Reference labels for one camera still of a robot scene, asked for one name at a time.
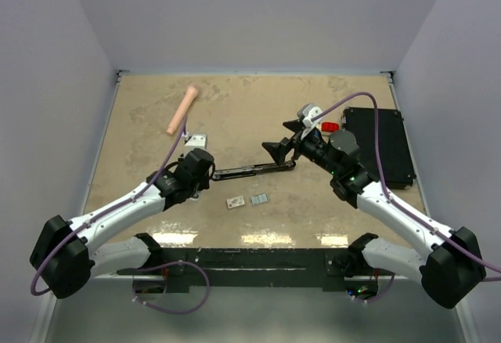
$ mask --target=red object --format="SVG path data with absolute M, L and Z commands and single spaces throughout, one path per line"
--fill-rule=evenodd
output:
M 335 122 L 323 122 L 322 123 L 322 132 L 335 132 L 336 130 L 339 130 L 339 125 L 336 124 Z

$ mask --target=black case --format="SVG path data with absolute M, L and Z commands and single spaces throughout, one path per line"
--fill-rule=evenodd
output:
M 408 189 L 414 183 L 413 161 L 398 110 L 378 110 L 379 147 L 386 185 L 391 189 Z M 369 172 L 379 175 L 374 150 L 374 109 L 349 107 L 343 112 L 342 128 L 352 132 L 360 146 L 360 162 Z

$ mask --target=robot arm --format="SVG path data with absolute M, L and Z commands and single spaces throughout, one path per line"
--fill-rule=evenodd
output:
M 209 188 L 209 171 L 214 158 L 201 148 L 189 151 L 174 171 L 168 167 L 140 197 L 153 174 L 130 193 L 89 214 L 64 221 L 55 216 L 47 221 L 30 256 L 38 269 L 54 247 L 85 225 L 50 259 L 41 273 L 42 279 L 57 298 L 66 298 L 81 289 L 94 276 L 119 269 L 148 267 L 163 263 L 160 245 L 142 233 L 128 241 L 105 244 L 110 238 L 136 222 L 165 211 Z M 90 219 L 109 207 L 131 199 L 127 204 L 89 224 Z
M 314 104 L 304 106 L 297 120 L 283 123 L 294 134 L 279 143 L 263 143 L 263 147 L 277 164 L 282 164 L 291 150 L 293 161 L 307 157 L 332 175 L 330 185 L 341 200 L 378 218 L 412 246 L 400 247 L 366 234 L 350 245 L 350 255 L 337 264 L 345 269 L 368 265 L 402 274 L 420 282 L 439 305 L 454 307 L 485 278 L 485 268 L 446 243 L 437 232 L 481 258 L 476 236 L 464 227 L 455 231 L 436 222 L 391 192 L 388 200 L 379 179 L 359 163 L 360 149 L 352 133 L 337 131 L 328 141 L 323 140 L 315 129 L 321 112 Z M 421 220 L 429 226 L 419 223 Z

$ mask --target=white wall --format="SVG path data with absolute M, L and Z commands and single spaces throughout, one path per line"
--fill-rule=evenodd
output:
M 81 0 L 133 71 L 394 70 L 435 0 Z
M 30 337 L 28 259 L 45 220 L 81 204 L 112 77 L 78 0 L 0 0 L 2 342 Z
M 431 214 L 501 265 L 501 0 L 437 0 L 396 78 Z M 470 303 L 481 341 L 498 342 L 501 284 Z

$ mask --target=beige tabletop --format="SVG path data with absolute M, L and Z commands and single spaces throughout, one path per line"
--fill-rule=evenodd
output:
M 166 128 L 186 86 L 202 88 L 189 111 L 188 130 L 206 133 L 207 150 L 218 168 L 268 163 L 261 142 L 289 136 L 283 121 L 296 118 L 306 103 L 326 109 L 358 91 L 371 92 L 380 108 L 395 108 L 383 76 L 126 75 L 99 155 L 86 206 L 95 210 L 124 195 L 155 171 L 174 138 Z M 352 107 L 371 107 L 366 97 Z M 326 121 L 340 122 L 342 108 Z M 175 159 L 182 152 L 179 146 Z M 162 246 L 187 247 L 343 247 L 371 232 L 397 244 L 405 241 L 375 218 L 337 199 L 330 176 L 301 158 L 293 171 L 213 182 L 198 201 L 147 218 L 116 236 L 125 240 L 147 232 Z M 266 204 L 251 196 L 267 193 Z M 423 210 L 416 186 L 397 194 Z M 244 196 L 229 210 L 226 199 Z

